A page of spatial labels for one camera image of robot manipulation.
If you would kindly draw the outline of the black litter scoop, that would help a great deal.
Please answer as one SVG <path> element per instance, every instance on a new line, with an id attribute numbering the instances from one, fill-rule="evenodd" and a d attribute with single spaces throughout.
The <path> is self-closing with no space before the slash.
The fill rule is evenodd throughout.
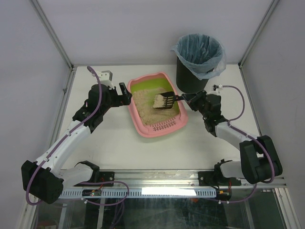
<path id="1" fill-rule="evenodd" d="M 164 97 L 164 105 L 159 109 L 171 109 L 175 102 L 183 100 L 179 95 L 176 95 L 175 92 L 169 91 L 160 93 Z"/>

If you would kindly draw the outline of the heaped litter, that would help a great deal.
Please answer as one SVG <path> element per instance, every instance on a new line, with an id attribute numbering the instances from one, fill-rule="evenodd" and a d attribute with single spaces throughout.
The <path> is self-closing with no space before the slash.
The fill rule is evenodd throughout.
<path id="1" fill-rule="evenodd" d="M 157 94 L 154 98 L 152 107 L 155 109 L 159 109 L 162 108 L 163 105 L 164 105 L 164 97 L 161 94 Z"/>

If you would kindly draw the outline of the pink green litter box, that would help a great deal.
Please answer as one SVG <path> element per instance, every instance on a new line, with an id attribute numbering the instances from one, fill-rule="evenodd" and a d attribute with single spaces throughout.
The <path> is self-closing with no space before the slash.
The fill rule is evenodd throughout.
<path id="1" fill-rule="evenodd" d="M 171 134 L 186 126 L 187 111 L 182 101 L 175 101 L 170 108 L 162 108 L 162 93 L 177 91 L 163 72 L 144 75 L 128 82 L 132 100 L 128 107 L 139 135 L 152 138 Z"/>

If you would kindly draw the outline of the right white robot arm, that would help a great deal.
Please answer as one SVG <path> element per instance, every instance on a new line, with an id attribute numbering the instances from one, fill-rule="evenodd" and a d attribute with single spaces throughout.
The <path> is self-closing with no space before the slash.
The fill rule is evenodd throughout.
<path id="1" fill-rule="evenodd" d="M 218 177 L 241 178 L 250 184 L 271 183 L 282 175 L 283 167 L 271 137 L 252 136 L 232 125 L 222 115 L 221 96 L 201 91 L 196 94 L 182 94 L 184 100 L 195 112 L 203 116 L 208 133 L 220 138 L 239 150 L 240 159 L 221 160 L 214 166 Z"/>

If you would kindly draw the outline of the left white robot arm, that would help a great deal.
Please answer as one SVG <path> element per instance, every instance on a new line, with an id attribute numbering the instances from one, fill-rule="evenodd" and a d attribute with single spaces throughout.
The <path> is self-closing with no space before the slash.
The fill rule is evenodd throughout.
<path id="1" fill-rule="evenodd" d="M 100 181 L 99 166 L 81 161 L 71 169 L 62 171 L 62 166 L 70 157 L 77 145 L 89 137 L 103 116 L 112 107 L 120 107 L 131 103 L 132 94 L 124 83 L 119 87 L 119 95 L 115 87 L 95 84 L 88 93 L 83 106 L 75 113 L 64 134 L 34 162 L 25 161 L 21 166 L 23 189 L 26 192 L 28 204 L 29 195 L 41 201 L 52 204 L 62 194 L 63 190 L 82 183 L 90 185 Z"/>

